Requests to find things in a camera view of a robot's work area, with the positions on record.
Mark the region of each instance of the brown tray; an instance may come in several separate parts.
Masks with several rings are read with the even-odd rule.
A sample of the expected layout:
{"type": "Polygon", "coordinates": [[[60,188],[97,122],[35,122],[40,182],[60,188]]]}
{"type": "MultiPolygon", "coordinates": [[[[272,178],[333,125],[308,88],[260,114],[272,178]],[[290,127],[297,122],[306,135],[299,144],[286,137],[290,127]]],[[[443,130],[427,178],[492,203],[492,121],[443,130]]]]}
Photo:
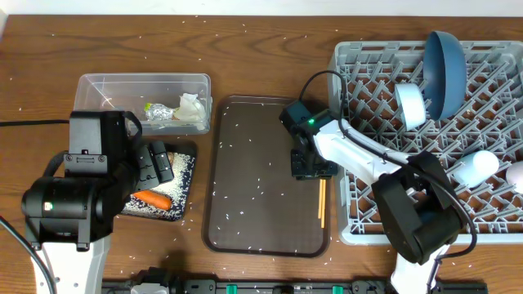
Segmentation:
{"type": "Polygon", "coordinates": [[[290,102],[232,96],[219,105],[203,226],[213,251],[315,257],[327,249],[320,182],[291,176],[293,140],[278,119],[290,102]]]}

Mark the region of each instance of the clear plastic container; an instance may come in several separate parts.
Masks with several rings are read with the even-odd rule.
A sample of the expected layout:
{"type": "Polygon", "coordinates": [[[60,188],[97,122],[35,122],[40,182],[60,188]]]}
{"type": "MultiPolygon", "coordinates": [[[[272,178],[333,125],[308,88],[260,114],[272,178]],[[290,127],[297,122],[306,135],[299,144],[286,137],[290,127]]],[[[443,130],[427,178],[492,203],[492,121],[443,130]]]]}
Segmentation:
{"type": "MultiPolygon", "coordinates": [[[[74,110],[128,110],[141,121],[143,134],[198,135],[209,132],[212,112],[211,78],[204,73],[89,73],[79,82],[74,110]],[[198,94],[205,116],[194,121],[147,121],[145,104],[180,107],[184,93],[198,94]]],[[[128,122],[127,129],[136,132],[128,122]]]]}

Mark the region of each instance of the wooden chopstick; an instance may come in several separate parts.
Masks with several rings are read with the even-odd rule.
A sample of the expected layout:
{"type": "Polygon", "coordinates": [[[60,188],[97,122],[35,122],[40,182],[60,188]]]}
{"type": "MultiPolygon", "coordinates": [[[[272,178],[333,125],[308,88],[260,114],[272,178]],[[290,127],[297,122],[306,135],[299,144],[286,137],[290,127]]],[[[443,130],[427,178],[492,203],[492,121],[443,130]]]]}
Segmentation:
{"type": "Polygon", "coordinates": [[[321,194],[322,194],[322,202],[321,202],[321,229],[325,227],[325,187],[327,185],[326,180],[320,180],[321,185],[321,194]]]}
{"type": "Polygon", "coordinates": [[[323,187],[323,181],[320,180],[320,192],[319,192],[319,196],[318,196],[318,220],[321,220],[321,207],[322,207],[322,203],[324,201],[323,199],[323,190],[324,190],[324,187],[323,187]]]}

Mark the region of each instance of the green led light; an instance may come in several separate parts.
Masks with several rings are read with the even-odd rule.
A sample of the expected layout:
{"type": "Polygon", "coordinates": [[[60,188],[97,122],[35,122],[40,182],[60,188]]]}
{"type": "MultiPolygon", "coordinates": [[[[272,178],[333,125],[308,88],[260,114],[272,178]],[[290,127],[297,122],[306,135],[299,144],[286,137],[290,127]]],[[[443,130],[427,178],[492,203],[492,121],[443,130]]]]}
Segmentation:
{"type": "Polygon", "coordinates": [[[237,294],[238,286],[237,285],[227,285],[226,294],[237,294]]]}
{"type": "Polygon", "coordinates": [[[49,203],[49,202],[46,202],[46,203],[43,203],[43,210],[48,212],[52,209],[52,203],[49,203]]]}
{"type": "Polygon", "coordinates": [[[333,286],[333,294],[343,294],[342,286],[333,286]]]}

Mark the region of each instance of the dish rack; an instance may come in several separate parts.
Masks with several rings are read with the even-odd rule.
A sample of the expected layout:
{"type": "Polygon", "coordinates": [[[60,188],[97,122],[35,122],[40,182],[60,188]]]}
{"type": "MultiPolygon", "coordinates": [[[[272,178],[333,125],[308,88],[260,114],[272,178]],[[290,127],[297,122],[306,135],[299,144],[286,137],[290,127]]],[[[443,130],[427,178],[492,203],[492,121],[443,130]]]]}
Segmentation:
{"type": "MultiPolygon", "coordinates": [[[[349,120],[361,133],[386,147],[417,154],[432,152],[447,170],[456,194],[471,214],[478,243],[523,243],[523,195],[505,180],[511,163],[521,161],[523,120],[523,42],[463,41],[467,62],[467,94],[449,119],[427,121],[406,131],[400,119],[394,84],[416,83],[421,90],[425,42],[341,42],[329,69],[347,82],[349,120]],[[480,149],[500,159],[498,172],[476,188],[458,185],[452,177],[457,159],[480,149]]],[[[339,113],[341,81],[329,77],[329,108],[339,113]]],[[[337,223],[346,244],[389,244],[370,187],[341,168],[335,176],[337,223]]],[[[463,231],[457,244],[468,244],[463,231]]]]}

